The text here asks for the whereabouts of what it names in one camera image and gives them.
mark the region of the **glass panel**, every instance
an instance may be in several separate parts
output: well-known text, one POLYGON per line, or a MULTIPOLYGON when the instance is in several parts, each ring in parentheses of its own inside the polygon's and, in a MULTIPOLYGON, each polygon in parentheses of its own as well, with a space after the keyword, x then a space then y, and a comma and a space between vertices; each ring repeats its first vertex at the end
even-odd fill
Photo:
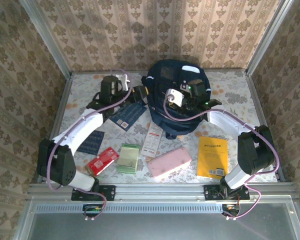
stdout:
POLYGON ((285 203, 260 203, 248 215, 105 213, 94 221, 82 214, 36 214, 31 240, 282 240, 296 239, 285 203))

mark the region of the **floral wallpaper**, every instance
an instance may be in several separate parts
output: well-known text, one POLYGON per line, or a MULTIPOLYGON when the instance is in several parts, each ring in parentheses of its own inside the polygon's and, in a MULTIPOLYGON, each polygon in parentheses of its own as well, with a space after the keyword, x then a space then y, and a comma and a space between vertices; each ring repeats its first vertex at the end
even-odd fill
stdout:
POLYGON ((300 201, 300 0, 295 0, 252 78, 281 158, 300 201))
POLYGON ((14 235, 64 84, 23 7, 0 1, 0 240, 14 235))
POLYGON ((36 0, 68 68, 148 70, 161 59, 245 69, 279 0, 36 0))

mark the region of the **navy backpack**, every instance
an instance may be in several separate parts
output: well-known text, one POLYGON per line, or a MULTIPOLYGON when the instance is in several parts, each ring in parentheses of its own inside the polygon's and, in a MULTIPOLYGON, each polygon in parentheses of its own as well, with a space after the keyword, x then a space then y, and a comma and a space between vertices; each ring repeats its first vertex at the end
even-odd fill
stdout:
MULTIPOLYGON (((178 135, 186 135, 193 132, 203 117, 197 117, 190 121, 174 121, 167 117, 163 103, 168 89, 179 90, 193 80, 202 80, 205 84, 208 98, 211 96, 209 80, 205 71, 199 66, 187 61, 160 60, 150 69, 147 76, 142 77, 142 84, 148 88, 148 106, 152 121, 165 131, 167 139, 175 139, 178 135)), ((168 112, 175 118, 189 118, 197 112, 188 111, 185 114, 167 107, 168 112)))

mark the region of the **white sticker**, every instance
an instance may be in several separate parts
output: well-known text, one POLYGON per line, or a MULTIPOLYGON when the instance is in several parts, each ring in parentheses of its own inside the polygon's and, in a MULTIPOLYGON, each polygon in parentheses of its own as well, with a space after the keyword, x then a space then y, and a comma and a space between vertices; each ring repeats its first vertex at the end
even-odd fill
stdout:
POLYGON ((225 171, 221 168, 217 168, 216 169, 216 175, 217 176, 224 176, 225 175, 225 171))
POLYGON ((124 129, 126 129, 129 126, 128 123, 126 123, 125 121, 121 124, 121 127, 123 127, 124 129))
POLYGON ((200 70, 197 67, 194 67, 194 66, 184 65, 184 66, 182 66, 182 70, 194 72, 194 73, 197 73, 197 74, 200 73, 200 70))

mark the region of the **pink pencil case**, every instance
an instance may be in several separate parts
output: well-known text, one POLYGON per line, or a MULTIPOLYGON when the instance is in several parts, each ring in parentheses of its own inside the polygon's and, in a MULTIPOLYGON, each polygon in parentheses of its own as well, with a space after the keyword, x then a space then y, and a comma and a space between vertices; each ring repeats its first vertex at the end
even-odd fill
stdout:
POLYGON ((191 160, 190 154, 182 146, 151 160, 148 162, 148 168, 155 180, 161 180, 170 173, 188 166, 191 160))

